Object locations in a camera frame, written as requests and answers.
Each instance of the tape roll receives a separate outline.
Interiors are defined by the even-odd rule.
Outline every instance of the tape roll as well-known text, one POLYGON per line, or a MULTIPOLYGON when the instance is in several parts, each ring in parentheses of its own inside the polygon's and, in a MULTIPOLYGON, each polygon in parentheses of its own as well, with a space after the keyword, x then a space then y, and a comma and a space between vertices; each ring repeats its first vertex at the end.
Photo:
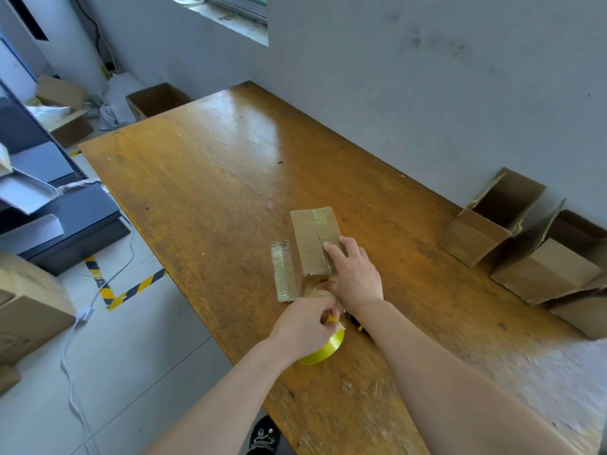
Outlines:
MULTIPOLYGON (((329 321, 337 321, 333 316, 329 316, 329 321)), ((336 334, 334 334, 329 342, 324 345, 320 350, 312 353, 308 356, 305 356, 299 360, 299 363, 303 366, 312 366, 314 364, 318 364, 319 362, 327 359, 331 354, 333 354, 339 348, 339 345, 344 341, 345 330, 343 327, 340 327, 336 334)))

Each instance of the wooden tabletop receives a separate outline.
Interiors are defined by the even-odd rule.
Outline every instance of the wooden tabletop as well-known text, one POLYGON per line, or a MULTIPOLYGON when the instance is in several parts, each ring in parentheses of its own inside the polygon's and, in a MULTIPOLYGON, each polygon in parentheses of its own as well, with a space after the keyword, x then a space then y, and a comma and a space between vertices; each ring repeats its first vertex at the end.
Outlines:
MULTIPOLYGON (((289 211, 332 206, 387 300, 596 453, 607 342, 437 249, 458 207, 277 97, 244 83, 81 150, 232 363, 286 307, 269 247, 287 239, 289 211)), ((265 408, 298 453, 427 453, 382 355, 353 328, 330 359, 287 369, 265 408)))

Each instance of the person's left hand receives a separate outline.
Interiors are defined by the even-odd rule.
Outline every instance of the person's left hand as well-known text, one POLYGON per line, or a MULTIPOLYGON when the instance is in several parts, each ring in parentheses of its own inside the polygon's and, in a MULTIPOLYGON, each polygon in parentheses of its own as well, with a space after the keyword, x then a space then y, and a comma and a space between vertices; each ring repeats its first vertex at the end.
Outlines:
POLYGON ((321 349, 341 328, 337 321, 321 324, 326 310, 339 320, 337 301, 333 296, 301 297, 278 318, 268 339, 284 353, 289 364, 321 349))

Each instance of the shoe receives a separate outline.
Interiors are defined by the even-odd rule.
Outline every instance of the shoe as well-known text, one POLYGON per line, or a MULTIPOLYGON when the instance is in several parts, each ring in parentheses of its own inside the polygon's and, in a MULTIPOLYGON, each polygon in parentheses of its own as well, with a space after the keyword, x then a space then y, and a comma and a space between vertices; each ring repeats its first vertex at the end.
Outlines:
POLYGON ((280 431, 269 415, 266 415, 253 428, 249 451, 261 448, 276 454, 278 443, 280 443, 280 431))

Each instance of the white cable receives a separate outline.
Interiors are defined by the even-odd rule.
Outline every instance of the white cable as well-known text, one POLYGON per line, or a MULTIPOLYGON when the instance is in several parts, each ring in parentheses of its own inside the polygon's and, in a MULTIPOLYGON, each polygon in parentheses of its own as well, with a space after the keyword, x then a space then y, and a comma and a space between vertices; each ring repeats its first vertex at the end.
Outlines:
POLYGON ((72 412, 78 417, 78 420, 80 420, 80 424, 82 425, 82 433, 83 433, 83 437, 84 437, 84 449, 86 450, 87 455, 92 455, 92 452, 90 451, 89 448, 89 440, 93 440, 93 444, 95 445, 95 453, 99 453, 99 448, 97 447, 97 444, 95 442, 95 439, 93 439, 93 431, 90 428, 89 425, 89 421, 86 418, 86 415, 84 415, 84 411, 82 410, 82 406, 80 405, 80 399, 78 399, 78 395, 76 395, 76 399, 74 401, 74 390, 73 390, 73 381, 72 381, 72 377, 70 376, 70 372, 68 372, 67 370, 67 362, 65 360, 65 355, 67 353, 67 348, 69 348, 70 344, 72 343, 72 340, 74 338, 74 335, 76 334, 76 326, 81 322, 81 321, 88 321, 90 316, 93 313, 93 305, 95 305, 95 300, 97 299, 97 297, 99 297, 99 295, 101 294, 101 291, 103 290, 104 287, 108 286, 110 282, 112 282, 112 280, 118 276, 120 273, 122 273, 124 271, 124 269, 126 267, 128 267, 131 262, 134 260, 135 258, 135 251, 133 250, 133 237, 135 236, 135 228, 133 227, 133 224, 126 218, 124 217, 126 223, 129 224, 129 226, 131 227, 131 239, 129 240, 129 246, 131 247, 131 258, 129 259, 129 261, 126 263, 126 265, 124 265, 124 267, 120 268, 120 270, 118 270, 118 272, 112 276, 110 279, 108 279, 106 281, 105 284, 103 284, 99 290, 97 290, 97 292, 95 293, 95 297, 93 297, 93 300, 90 302, 90 305, 88 305, 85 308, 82 308, 78 311, 77 315, 76 315, 76 320, 74 321, 74 323, 72 324, 72 327, 70 328, 69 332, 67 333, 67 338, 65 339, 65 346, 63 348, 63 353, 61 354, 61 370, 64 372, 65 376, 67 377, 67 384, 69 387, 69 406, 70 409, 72 410, 72 412))
POLYGON ((97 29, 99 30, 99 38, 101 38, 101 41, 103 41, 103 44, 106 46, 107 48, 107 52, 110 53, 110 57, 112 58, 112 63, 114 64, 114 67, 116 68, 116 71, 118 73, 122 73, 122 71, 120 70, 120 68, 118 67, 118 64, 116 62, 116 59, 114 59, 112 50, 110 49, 110 46, 107 44, 107 41, 105 39, 105 37, 103 37, 103 30, 101 29, 101 25, 99 24, 99 21, 97 20, 97 16, 95 16, 95 13, 93 13, 93 10, 90 8, 88 2, 86 0, 78 0, 80 1, 80 4, 86 8, 86 10, 88 11, 88 15, 91 16, 91 18, 93 18, 93 20, 95 21, 95 23, 97 24, 97 29))

